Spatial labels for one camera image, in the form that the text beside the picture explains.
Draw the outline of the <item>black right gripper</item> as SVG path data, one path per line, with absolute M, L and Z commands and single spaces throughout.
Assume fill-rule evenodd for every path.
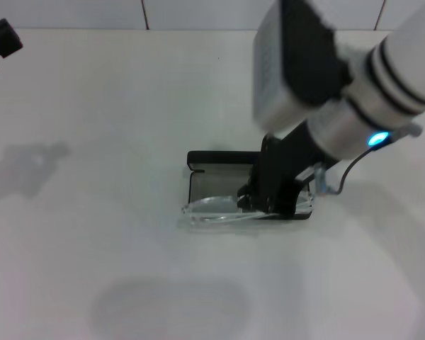
M 311 181 L 310 176 L 300 180 L 297 176 L 315 164 L 329 169 L 336 163 L 315 143 L 306 122 L 281 140 L 267 135 L 252 175 L 237 191 L 237 205 L 243 210 L 294 216 L 298 196 Z

